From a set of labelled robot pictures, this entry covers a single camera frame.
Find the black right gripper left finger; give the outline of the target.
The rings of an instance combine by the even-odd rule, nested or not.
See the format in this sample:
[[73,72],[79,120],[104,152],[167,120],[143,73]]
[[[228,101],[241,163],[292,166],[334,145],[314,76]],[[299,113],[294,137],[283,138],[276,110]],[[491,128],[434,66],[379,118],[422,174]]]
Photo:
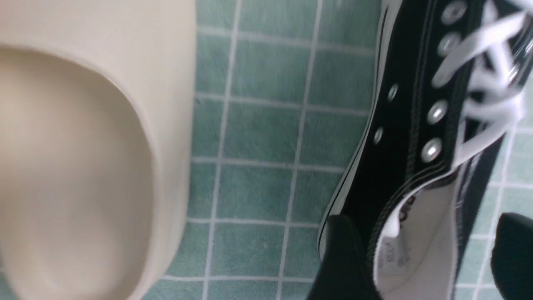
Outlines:
[[380,300],[355,224],[347,216],[326,222],[326,250],[309,300]]

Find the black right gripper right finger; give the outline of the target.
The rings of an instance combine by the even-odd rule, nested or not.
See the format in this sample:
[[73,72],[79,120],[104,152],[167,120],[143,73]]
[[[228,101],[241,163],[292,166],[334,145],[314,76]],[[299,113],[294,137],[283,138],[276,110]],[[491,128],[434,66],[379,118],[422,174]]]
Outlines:
[[491,271],[503,299],[533,298],[532,219],[511,212],[500,216],[491,256]]

